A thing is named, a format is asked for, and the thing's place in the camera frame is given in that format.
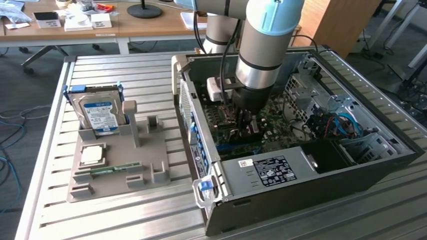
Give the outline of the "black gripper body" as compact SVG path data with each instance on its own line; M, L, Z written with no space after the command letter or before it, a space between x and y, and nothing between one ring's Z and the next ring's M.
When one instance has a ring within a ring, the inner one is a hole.
M233 103L242 110L261 112L266 107L274 87L254 89L241 87L233 91Z

